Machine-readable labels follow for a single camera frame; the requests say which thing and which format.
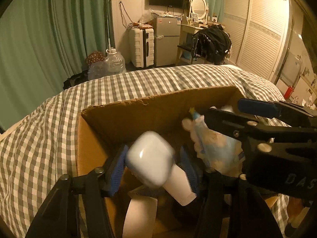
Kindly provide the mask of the blue floral tissue pack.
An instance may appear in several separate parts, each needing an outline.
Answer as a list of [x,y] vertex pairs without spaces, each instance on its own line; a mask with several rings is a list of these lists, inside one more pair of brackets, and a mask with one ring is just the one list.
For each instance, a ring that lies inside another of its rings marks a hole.
[[209,129],[205,116],[190,108],[191,119],[184,118],[182,127],[190,132],[197,157],[207,170],[238,177],[242,172],[244,155],[240,141]]

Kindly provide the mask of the white plush toy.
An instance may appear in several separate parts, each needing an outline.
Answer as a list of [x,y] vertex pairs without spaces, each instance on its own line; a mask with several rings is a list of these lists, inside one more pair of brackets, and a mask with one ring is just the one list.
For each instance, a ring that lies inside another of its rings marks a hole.
[[217,111],[225,111],[225,112],[234,113],[233,107],[230,105],[225,105],[223,107],[211,106],[210,110],[217,110]]

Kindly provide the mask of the wooden dressing table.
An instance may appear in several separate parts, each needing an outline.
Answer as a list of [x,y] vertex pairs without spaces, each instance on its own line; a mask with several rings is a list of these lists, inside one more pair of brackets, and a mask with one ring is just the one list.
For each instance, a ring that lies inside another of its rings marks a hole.
[[[176,55],[176,62],[175,65],[178,65],[180,62],[180,57],[183,54],[183,52],[189,52],[191,53],[191,41],[192,36],[197,33],[199,30],[204,29],[202,27],[194,27],[189,25],[181,25],[181,33],[180,36],[180,43],[177,46],[177,55]],[[190,58],[190,63],[193,63],[193,60],[195,58]]]

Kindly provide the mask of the grey checkered bed cover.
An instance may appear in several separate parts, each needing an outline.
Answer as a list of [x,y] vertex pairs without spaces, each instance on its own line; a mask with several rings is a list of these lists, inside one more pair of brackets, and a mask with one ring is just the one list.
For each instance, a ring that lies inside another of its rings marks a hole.
[[235,86],[242,95],[281,101],[270,81],[233,66],[194,64],[102,77],[47,99],[1,140],[1,218],[24,237],[56,180],[76,172],[78,115],[91,105],[214,86]]

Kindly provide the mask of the black tape roll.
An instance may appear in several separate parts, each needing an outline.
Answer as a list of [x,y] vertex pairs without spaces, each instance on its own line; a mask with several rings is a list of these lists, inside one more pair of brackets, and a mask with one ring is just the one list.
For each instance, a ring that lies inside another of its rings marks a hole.
[[151,238],[154,231],[158,199],[129,192],[131,200],[127,209],[122,237]]

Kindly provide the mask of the white louvered wardrobe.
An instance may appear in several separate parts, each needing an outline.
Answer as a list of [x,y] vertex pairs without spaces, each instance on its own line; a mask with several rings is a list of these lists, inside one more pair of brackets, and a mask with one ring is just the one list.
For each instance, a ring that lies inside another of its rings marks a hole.
[[228,63],[272,80],[286,45],[289,0],[225,0],[223,11],[232,42]]

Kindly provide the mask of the red fire extinguisher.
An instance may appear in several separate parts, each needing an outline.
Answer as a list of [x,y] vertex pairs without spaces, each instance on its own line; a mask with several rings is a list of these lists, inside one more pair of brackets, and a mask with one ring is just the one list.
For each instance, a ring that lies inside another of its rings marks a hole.
[[289,86],[288,89],[286,90],[286,92],[284,93],[284,99],[287,100],[290,98],[290,96],[292,95],[294,89],[292,86]]

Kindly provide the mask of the cardboard box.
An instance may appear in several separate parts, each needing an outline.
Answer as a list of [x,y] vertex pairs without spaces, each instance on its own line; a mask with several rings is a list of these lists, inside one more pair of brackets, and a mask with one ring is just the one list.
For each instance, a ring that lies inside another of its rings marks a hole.
[[[77,173],[88,174],[101,166],[108,157],[115,155],[121,145],[130,145],[145,131],[161,134],[172,147],[180,149],[186,143],[193,145],[189,134],[181,127],[181,120],[189,116],[190,107],[204,113],[211,106],[231,105],[238,112],[237,102],[244,98],[238,88],[233,86],[187,89],[162,95],[135,98],[107,105],[89,106],[79,116]],[[129,170],[124,170],[119,195],[105,200],[110,217],[110,231],[114,237],[122,236],[124,215],[127,211],[128,190],[141,184]],[[176,220],[171,211],[172,197],[163,192],[159,195],[158,216],[154,224],[153,237],[193,237],[193,227],[185,227]],[[256,220],[255,228],[249,236],[237,237],[275,237],[269,225]],[[251,227],[238,226],[236,231],[251,231]]]

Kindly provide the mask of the black clothes on chair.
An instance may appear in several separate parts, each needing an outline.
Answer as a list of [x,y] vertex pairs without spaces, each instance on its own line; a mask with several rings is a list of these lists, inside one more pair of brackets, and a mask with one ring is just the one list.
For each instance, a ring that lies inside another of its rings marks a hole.
[[221,24],[199,30],[192,36],[191,57],[204,58],[207,62],[221,65],[232,46],[230,35]]

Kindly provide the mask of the large clear water jug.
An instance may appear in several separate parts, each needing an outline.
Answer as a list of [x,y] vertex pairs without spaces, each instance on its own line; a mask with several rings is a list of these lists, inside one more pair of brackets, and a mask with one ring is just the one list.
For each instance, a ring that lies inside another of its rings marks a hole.
[[107,57],[105,58],[106,72],[109,75],[122,74],[126,72],[125,59],[119,51],[111,47],[106,50]]

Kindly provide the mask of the brown patterned bag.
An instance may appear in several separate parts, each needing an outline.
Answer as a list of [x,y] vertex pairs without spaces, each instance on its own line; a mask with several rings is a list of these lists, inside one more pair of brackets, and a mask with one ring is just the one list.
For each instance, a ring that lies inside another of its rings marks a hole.
[[105,60],[105,55],[100,51],[95,51],[86,57],[85,62],[90,67],[92,64],[96,62],[101,62],[104,60]]

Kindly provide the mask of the white earbuds case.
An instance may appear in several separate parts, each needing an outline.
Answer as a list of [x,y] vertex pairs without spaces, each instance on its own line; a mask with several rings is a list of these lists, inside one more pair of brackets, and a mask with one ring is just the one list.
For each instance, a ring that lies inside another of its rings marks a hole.
[[128,149],[125,163],[130,171],[145,185],[163,186],[175,163],[173,147],[158,133],[141,134]]

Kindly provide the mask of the large green curtain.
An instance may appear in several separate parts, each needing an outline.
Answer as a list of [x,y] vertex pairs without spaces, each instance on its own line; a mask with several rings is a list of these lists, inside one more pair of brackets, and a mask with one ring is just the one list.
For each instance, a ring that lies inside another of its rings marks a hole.
[[64,81],[86,57],[114,42],[111,0],[13,0],[1,16],[1,127],[8,129]]

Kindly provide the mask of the white bottle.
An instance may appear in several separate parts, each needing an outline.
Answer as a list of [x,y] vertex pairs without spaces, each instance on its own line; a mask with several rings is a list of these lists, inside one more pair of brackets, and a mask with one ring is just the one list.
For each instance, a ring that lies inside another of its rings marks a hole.
[[181,206],[190,204],[197,197],[191,190],[186,173],[176,164],[172,166],[163,187]]

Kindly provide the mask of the white suitcase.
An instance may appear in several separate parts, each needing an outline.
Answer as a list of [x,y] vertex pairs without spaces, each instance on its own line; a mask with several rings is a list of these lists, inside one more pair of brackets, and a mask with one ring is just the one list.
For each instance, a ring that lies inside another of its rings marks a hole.
[[130,29],[131,62],[136,68],[154,65],[154,29]]

